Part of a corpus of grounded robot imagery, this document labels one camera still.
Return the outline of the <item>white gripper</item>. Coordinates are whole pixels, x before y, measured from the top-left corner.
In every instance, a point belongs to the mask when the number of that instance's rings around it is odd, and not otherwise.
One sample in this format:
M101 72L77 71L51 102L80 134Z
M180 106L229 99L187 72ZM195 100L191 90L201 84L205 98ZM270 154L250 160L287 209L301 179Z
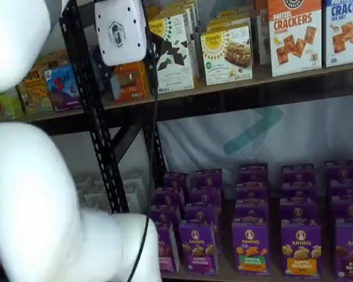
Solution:
M164 40L147 31L140 0L106 0L94 3L98 46L92 48L92 59L98 85L110 92L113 100L121 95L114 67L143 60L151 92L158 91L157 64Z

